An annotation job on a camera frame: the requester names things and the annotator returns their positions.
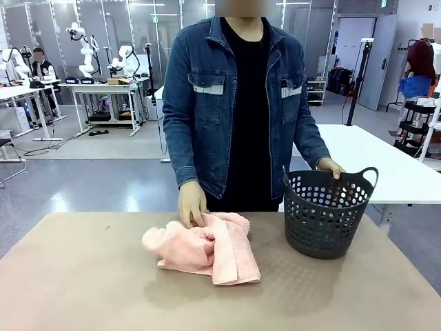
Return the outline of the person's right hand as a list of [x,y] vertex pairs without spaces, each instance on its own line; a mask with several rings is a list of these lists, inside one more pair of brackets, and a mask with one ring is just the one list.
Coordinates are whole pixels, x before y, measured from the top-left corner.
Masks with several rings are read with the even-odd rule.
[[178,209],[186,228],[204,227],[202,214],[207,212],[205,193],[198,181],[189,181],[179,188]]

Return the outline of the person's left hand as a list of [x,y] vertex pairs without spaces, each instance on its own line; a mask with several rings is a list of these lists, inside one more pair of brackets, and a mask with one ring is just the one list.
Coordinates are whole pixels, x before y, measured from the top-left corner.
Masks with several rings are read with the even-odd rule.
[[339,180],[340,175],[345,172],[345,170],[330,157],[324,157],[319,160],[316,168],[319,171],[331,172],[335,180]]

